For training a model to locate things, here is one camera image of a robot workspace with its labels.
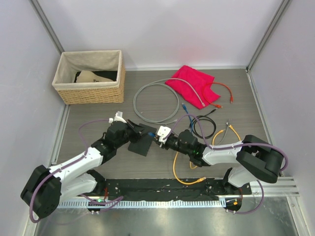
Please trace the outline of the black network switch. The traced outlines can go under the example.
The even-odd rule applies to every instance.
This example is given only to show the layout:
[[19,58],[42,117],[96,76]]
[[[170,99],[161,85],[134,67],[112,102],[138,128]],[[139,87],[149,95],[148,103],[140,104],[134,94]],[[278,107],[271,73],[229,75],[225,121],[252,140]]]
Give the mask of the black network switch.
[[143,133],[143,135],[138,142],[129,144],[128,151],[146,157],[154,139],[154,137],[149,135],[149,133],[155,134],[157,129],[143,123],[139,123],[138,128],[140,128],[140,131]]

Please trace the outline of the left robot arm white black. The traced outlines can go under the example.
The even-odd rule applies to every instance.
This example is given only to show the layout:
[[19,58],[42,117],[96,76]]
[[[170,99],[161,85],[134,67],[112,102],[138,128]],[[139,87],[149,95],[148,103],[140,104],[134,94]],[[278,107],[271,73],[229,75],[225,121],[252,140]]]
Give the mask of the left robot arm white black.
[[62,191],[69,188],[70,183],[80,175],[89,181],[88,187],[80,188],[81,193],[92,193],[100,196],[105,184],[88,174],[88,171],[101,166],[113,158],[117,149],[128,142],[137,143],[147,135],[144,127],[130,120],[115,120],[100,139],[92,143],[86,150],[54,167],[44,165],[36,167],[21,192],[21,199],[29,206],[29,217],[33,223],[49,216],[65,199]]

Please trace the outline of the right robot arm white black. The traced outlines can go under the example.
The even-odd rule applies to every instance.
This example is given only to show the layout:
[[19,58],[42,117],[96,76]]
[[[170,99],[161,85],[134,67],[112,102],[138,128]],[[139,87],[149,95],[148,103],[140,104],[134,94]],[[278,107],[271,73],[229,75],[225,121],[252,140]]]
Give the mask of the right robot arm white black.
[[244,184],[256,180],[276,183],[280,172],[287,167],[287,156],[280,149],[253,135],[233,144],[213,146],[200,143],[188,130],[176,136],[170,128],[161,127],[157,143],[161,148],[187,155],[198,167],[238,164],[224,176],[222,188],[227,194],[234,194]]

